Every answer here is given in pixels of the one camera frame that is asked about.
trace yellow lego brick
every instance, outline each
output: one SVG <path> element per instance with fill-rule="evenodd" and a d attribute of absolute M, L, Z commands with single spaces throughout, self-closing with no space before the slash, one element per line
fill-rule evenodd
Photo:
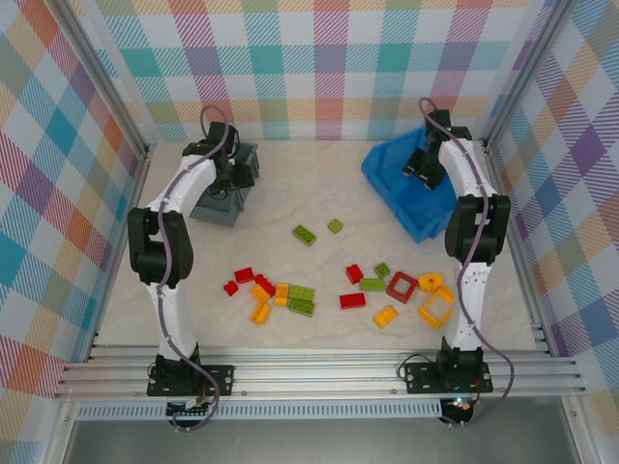
<path fill-rule="evenodd" d="M 419 276 L 417 285 L 422 292 L 433 293 L 443 284 L 443 276 L 439 273 L 423 274 Z"/>
<path fill-rule="evenodd" d="M 278 286 L 275 289 L 275 298 L 288 298 L 289 290 L 290 285 L 288 285 L 287 283 L 278 283 Z"/>
<path fill-rule="evenodd" d="M 447 322 L 452 315 L 452 304 L 454 294 L 446 286 L 441 286 L 431 297 L 419 308 L 419 315 L 435 329 Z"/>
<path fill-rule="evenodd" d="M 396 309 L 389 305 L 385 306 L 378 314 L 373 317 L 374 324 L 378 326 L 378 329 L 382 329 L 391 321 L 396 319 L 399 316 Z"/>
<path fill-rule="evenodd" d="M 271 295 L 267 293 L 267 291 L 260 286 L 260 284 L 256 283 L 252 289 L 251 294 L 255 298 L 255 300 L 259 303 L 266 303 L 271 298 Z"/>
<path fill-rule="evenodd" d="M 270 312 L 271 308 L 267 304 L 259 303 L 251 314 L 251 320 L 256 324 L 264 324 Z"/>

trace red square frame brick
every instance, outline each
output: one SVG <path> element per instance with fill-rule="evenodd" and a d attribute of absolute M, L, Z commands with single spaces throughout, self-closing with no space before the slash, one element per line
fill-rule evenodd
<path fill-rule="evenodd" d="M 400 280 L 405 280 L 410 284 L 408 286 L 408 289 L 404 293 L 400 293 L 398 290 L 396 290 L 396 285 L 398 285 L 398 282 Z M 390 297 L 395 298 L 403 305 L 406 305 L 415 288 L 417 288 L 417 280 L 415 278 L 403 273 L 402 271 L 397 271 L 394 275 L 394 278 L 392 278 L 391 282 L 389 282 L 386 292 L 387 295 L 389 295 Z"/>

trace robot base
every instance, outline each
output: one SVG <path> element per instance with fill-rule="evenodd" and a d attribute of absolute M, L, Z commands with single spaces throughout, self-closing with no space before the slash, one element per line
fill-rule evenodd
<path fill-rule="evenodd" d="M 410 362 L 404 365 L 406 390 L 413 393 L 490 393 L 492 378 L 484 362 L 482 348 L 460 351 L 443 337 L 436 362 Z"/>
<path fill-rule="evenodd" d="M 479 381 L 479 393 L 490 393 L 494 390 L 492 378 L 487 364 L 483 364 L 483 377 Z M 435 362 L 409 362 L 404 365 L 404 378 L 406 379 L 406 391 L 409 394 L 419 393 L 477 393 L 475 384 L 461 385 L 458 388 L 448 389 L 445 387 L 438 374 Z"/>
<path fill-rule="evenodd" d="M 213 376 L 220 388 L 220 396 L 232 394 L 233 365 L 200 364 L 197 344 L 190 360 Z M 215 392 L 213 385 L 186 362 L 168 360 L 162 355 L 155 358 L 154 365 L 149 368 L 148 377 L 148 396 L 212 396 Z"/>

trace toy block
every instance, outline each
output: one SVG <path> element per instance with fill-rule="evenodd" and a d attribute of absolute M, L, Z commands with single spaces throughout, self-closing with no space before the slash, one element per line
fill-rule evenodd
<path fill-rule="evenodd" d="M 362 292 L 382 292 L 385 290 L 385 281 L 382 278 L 362 278 L 359 281 L 359 290 Z"/>
<path fill-rule="evenodd" d="M 440 329 L 452 315 L 454 294 L 446 286 L 441 286 L 419 308 L 419 315 L 435 329 Z"/>
<path fill-rule="evenodd" d="M 353 307 L 363 307 L 366 305 L 366 295 L 363 293 L 351 293 L 339 296 L 339 305 L 342 309 L 352 309 Z"/>
<path fill-rule="evenodd" d="M 234 280 L 229 280 L 228 283 L 223 286 L 223 290 L 228 294 L 228 297 L 231 297 L 239 290 L 239 286 Z"/>
<path fill-rule="evenodd" d="M 443 284 L 443 276 L 439 273 L 419 276 L 418 285 L 422 292 L 433 293 Z"/>
<path fill-rule="evenodd" d="M 301 287 L 299 285 L 290 285 L 288 290 L 288 297 L 295 300 L 305 300 L 307 302 L 313 302 L 313 297 L 316 291 L 313 288 Z"/>
<path fill-rule="evenodd" d="M 251 289 L 251 295 L 255 298 L 255 300 L 259 303 L 266 303 L 271 298 L 271 295 L 267 293 L 267 291 L 262 288 L 262 285 L 256 283 Z"/>
<path fill-rule="evenodd" d="M 334 234 L 337 234 L 338 232 L 340 232 L 341 229 L 344 228 L 343 224 L 337 219 L 333 219 L 331 222 L 329 222 L 327 224 L 327 227 L 329 227 L 329 230 Z"/>
<path fill-rule="evenodd" d="M 253 280 L 253 271 L 251 268 L 245 268 L 234 273 L 234 278 L 238 283 L 251 282 Z"/>
<path fill-rule="evenodd" d="M 290 290 L 290 285 L 287 283 L 278 283 L 278 286 L 275 290 L 275 296 L 277 298 L 288 298 L 288 291 Z"/>
<path fill-rule="evenodd" d="M 255 277 L 255 283 L 260 285 L 272 297 L 275 296 L 275 285 L 273 285 L 264 275 L 258 274 Z"/>
<path fill-rule="evenodd" d="M 255 310 L 251 314 L 251 320 L 256 324 L 264 324 L 267 321 L 267 317 L 269 317 L 270 312 L 271 308 L 267 304 L 258 303 Z"/>
<path fill-rule="evenodd" d="M 374 272 L 380 278 L 386 277 L 391 273 L 391 269 L 385 263 L 380 263 L 378 266 L 374 268 Z"/>
<path fill-rule="evenodd" d="M 294 298 L 291 298 L 290 302 L 288 303 L 288 309 L 290 309 L 292 312 L 296 312 L 298 314 L 302 314 L 308 317 L 313 316 L 314 308 L 314 303 L 305 300 L 296 300 Z"/>
<path fill-rule="evenodd" d="M 352 266 L 348 266 L 346 268 L 346 275 L 348 276 L 348 280 L 350 280 L 350 283 L 352 283 L 353 285 L 359 283 L 359 280 L 364 278 L 364 273 L 361 272 L 361 269 L 359 269 L 359 266 L 357 266 L 356 264 L 353 264 Z"/>
<path fill-rule="evenodd" d="M 292 235 L 294 235 L 297 239 L 306 244 L 308 247 L 311 247 L 311 244 L 316 241 L 316 236 L 309 232 L 308 229 L 306 229 L 303 225 L 297 225 L 292 231 Z"/>
<path fill-rule="evenodd" d="M 399 314 L 396 311 L 396 309 L 393 306 L 389 305 L 389 306 L 385 306 L 382 309 L 382 311 L 375 314 L 373 317 L 373 321 L 374 321 L 374 324 L 378 326 L 378 329 L 382 329 L 387 324 L 389 324 L 391 321 L 396 319 L 398 316 Z"/>
<path fill-rule="evenodd" d="M 400 291 L 397 289 L 397 287 L 401 280 L 405 282 L 405 290 L 402 289 Z M 410 296 L 413 294 L 413 290 L 415 290 L 415 287 L 417 287 L 417 280 L 415 280 L 410 275 L 403 273 L 402 271 L 397 271 L 394 275 L 394 278 L 392 278 L 391 282 L 387 286 L 386 292 L 387 295 L 389 295 L 390 297 L 395 298 L 403 305 L 406 305 L 408 303 L 408 300 L 410 299 Z"/>

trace yellow round brick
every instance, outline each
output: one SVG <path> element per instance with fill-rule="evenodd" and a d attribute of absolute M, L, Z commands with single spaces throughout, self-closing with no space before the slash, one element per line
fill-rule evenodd
<path fill-rule="evenodd" d="M 439 273 L 423 274 L 417 284 L 422 292 L 433 293 L 443 284 L 443 276 Z"/>

